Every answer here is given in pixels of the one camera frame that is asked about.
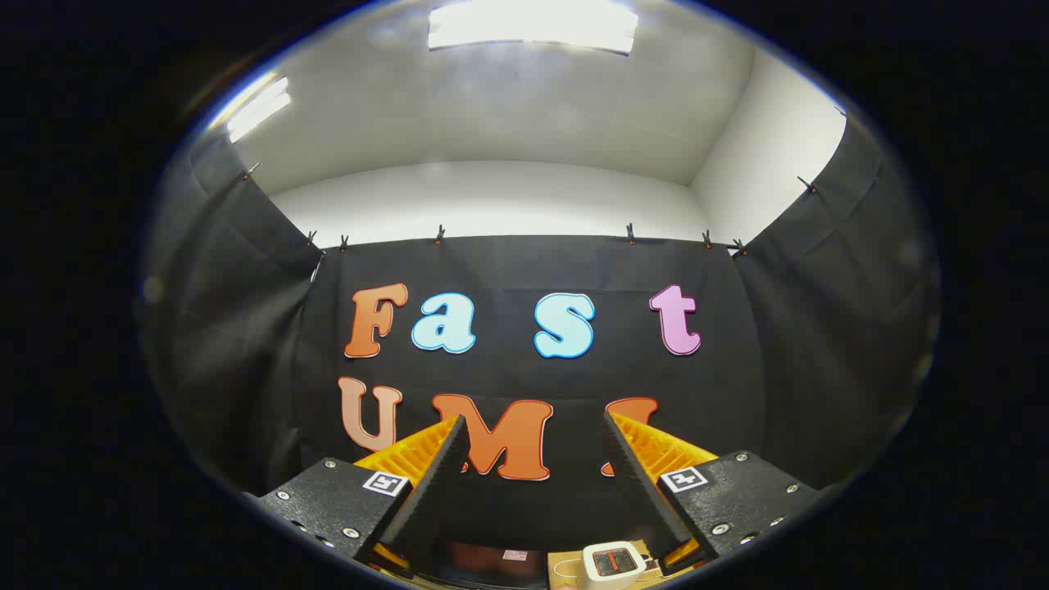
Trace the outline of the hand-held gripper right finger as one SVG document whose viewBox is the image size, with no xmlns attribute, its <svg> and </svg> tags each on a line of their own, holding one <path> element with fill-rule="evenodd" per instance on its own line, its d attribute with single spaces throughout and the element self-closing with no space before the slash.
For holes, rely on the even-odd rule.
<svg viewBox="0 0 1049 590">
<path fill-rule="evenodd" d="M 615 484 L 639 519 L 629 536 L 666 574 L 779 538 L 825 500 L 756 452 L 716 456 L 619 412 L 604 423 Z"/>
</svg>

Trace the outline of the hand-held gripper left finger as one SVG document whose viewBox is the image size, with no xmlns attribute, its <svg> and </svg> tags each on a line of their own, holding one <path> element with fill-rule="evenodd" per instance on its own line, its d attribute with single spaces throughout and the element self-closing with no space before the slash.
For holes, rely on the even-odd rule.
<svg viewBox="0 0 1049 590">
<path fill-rule="evenodd" d="M 470 449 L 464 417 L 427 427 L 355 463 L 323 458 L 247 510 L 363 576 L 412 576 L 435 561 Z"/>
</svg>

